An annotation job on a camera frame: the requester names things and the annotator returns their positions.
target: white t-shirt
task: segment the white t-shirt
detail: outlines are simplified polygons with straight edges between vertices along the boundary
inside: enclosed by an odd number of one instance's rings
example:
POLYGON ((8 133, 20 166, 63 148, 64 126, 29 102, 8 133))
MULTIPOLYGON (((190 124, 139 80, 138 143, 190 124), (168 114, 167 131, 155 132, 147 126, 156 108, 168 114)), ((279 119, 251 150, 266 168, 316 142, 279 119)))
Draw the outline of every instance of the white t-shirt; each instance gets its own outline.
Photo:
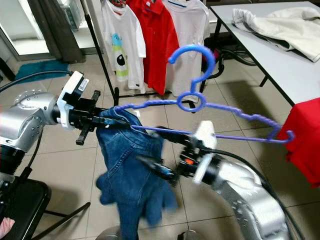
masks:
MULTIPOLYGON (((179 46, 188 44, 204 45, 210 36, 209 10, 200 0, 178 1, 163 0, 171 14, 179 46)), ((174 96, 190 91, 192 79, 201 76, 202 54, 188 51, 180 55, 175 64, 168 64, 166 71, 166 89, 174 96)), ((196 102, 197 97, 187 97, 196 102)))
POLYGON ((129 6, 116 7, 108 0, 101 3, 101 10, 103 40, 111 69, 119 82, 128 81, 130 89, 140 89, 144 94, 146 44, 139 20, 129 6))

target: hanger hook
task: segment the hanger hook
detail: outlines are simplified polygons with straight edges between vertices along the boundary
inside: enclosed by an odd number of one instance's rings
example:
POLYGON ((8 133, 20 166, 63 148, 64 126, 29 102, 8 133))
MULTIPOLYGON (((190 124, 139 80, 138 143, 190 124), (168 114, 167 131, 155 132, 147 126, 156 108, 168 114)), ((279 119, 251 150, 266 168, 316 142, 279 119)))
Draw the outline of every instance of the hanger hook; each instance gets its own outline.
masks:
POLYGON ((211 52, 211 50, 209 48, 207 48, 205 46, 201 46, 201 45, 190 44, 190 45, 182 46, 182 47, 178 48, 177 50, 175 50, 174 53, 171 55, 171 57, 169 57, 168 62, 170 64, 174 64, 176 62, 177 58, 181 54, 183 54, 185 52, 189 52, 189 51, 196 51, 196 52, 202 53, 206 59, 206 62, 207 62, 207 69, 206 69, 205 73, 202 76, 193 79, 191 82, 190 92, 194 93, 196 91, 197 83, 200 83, 211 76, 212 72, 215 69, 216 60, 215 60, 213 53, 211 52))

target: chair leg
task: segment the chair leg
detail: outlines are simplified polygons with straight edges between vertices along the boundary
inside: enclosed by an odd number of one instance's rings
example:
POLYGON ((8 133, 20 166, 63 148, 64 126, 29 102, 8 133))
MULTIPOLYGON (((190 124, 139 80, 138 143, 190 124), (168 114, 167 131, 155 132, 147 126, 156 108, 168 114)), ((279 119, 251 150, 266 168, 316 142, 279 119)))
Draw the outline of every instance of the chair leg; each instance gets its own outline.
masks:
POLYGON ((61 219, 60 221, 58 221, 57 223, 53 224, 51 227, 47 228, 46 230, 44 230, 43 232, 39 233, 37 236, 35 236, 34 238, 32 238, 31 240, 39 240, 42 239, 43 237, 45 237, 46 235, 48 235, 50 232, 52 232, 53 230, 55 230, 56 228, 60 227, 62 224, 66 223, 67 221, 69 221, 70 219, 72 219, 74 216, 76 216, 78 213, 86 210, 89 206, 90 206, 90 202, 87 202, 85 205, 79 207, 77 210, 75 210, 74 212, 70 213, 69 215, 67 215, 66 217, 64 217, 63 219, 61 219))
POLYGON ((266 81, 268 80, 267 76, 264 76, 264 79, 262 80, 262 82, 260 83, 260 87, 263 87, 266 83, 266 81))

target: blue plastic hanger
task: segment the blue plastic hanger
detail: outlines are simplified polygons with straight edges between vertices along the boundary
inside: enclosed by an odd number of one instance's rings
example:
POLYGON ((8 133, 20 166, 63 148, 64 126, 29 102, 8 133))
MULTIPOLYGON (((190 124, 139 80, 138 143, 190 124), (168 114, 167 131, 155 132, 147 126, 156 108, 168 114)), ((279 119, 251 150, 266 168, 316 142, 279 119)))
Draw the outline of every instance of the blue plastic hanger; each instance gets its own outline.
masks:
MULTIPOLYGON (((286 140, 274 139, 276 134, 280 131, 281 126, 279 124, 277 124, 275 121, 273 121, 265 116, 261 116, 259 114, 249 115, 249 114, 243 113, 241 109, 233 107, 233 106, 227 106, 227 105, 207 102, 206 97, 202 93, 196 91, 196 85, 198 83, 206 80, 211 75, 211 73, 213 72, 213 70, 215 68, 215 57, 214 57, 213 53, 210 51, 210 49, 208 49, 204 46, 195 45, 195 44, 185 45, 185 46, 177 49, 172 54, 172 56, 168 59, 168 62, 170 64, 174 64, 176 62, 177 58, 181 54, 183 54, 185 52, 189 52, 189 51, 196 51, 196 52, 202 53, 205 56, 206 62, 207 62, 207 69, 206 69, 204 75, 192 80, 190 91, 183 92, 181 95, 178 96, 177 100, 148 100, 140 105, 134 105, 133 103, 129 103, 129 104, 122 105, 122 106, 115 106, 114 107, 115 111, 120 111, 120 110, 125 110, 125 109, 143 109, 143 108, 146 108, 150 105, 163 105, 163 104, 166 104, 166 105, 176 104, 179 106, 179 108, 181 108, 182 110, 184 110, 186 112, 198 112, 198 111, 202 110, 203 108, 207 107, 207 108, 229 111, 229 112, 234 113, 238 117, 244 118, 249 121, 258 120, 258 121, 263 122, 273 128, 272 131, 268 134, 267 138, 227 136, 227 135, 216 134, 215 136, 217 138, 255 141, 255 142, 262 142, 262 143, 273 143, 273 144, 286 144, 286 143, 291 142, 295 138, 294 133, 291 130, 289 130, 286 132, 286 134, 288 136, 288 138, 286 140), (200 99, 199 106, 197 106, 195 108, 188 108, 183 105, 183 103, 182 103, 183 98, 186 96, 190 96, 190 95, 199 97, 199 99, 200 99)), ((162 128, 149 127, 149 126, 131 125, 131 127, 133 127, 134 129, 154 130, 154 131, 170 132, 170 133, 177 133, 177 134, 192 134, 192 132, 190 132, 190 131, 162 129, 162 128)))

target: red cloth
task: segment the red cloth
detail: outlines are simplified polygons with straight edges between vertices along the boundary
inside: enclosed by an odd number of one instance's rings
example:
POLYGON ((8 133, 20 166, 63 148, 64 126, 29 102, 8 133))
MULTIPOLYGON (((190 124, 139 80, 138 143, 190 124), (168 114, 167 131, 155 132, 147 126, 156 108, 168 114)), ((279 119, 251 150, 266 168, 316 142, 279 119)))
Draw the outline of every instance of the red cloth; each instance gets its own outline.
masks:
POLYGON ((127 0, 138 18, 145 41, 144 81, 163 95, 166 88, 168 58, 179 48, 174 22, 161 0, 127 0))
POLYGON ((278 139, 287 139, 288 130, 293 131, 295 139, 285 145, 287 160, 300 169, 313 187, 320 186, 320 98, 294 105, 278 139))

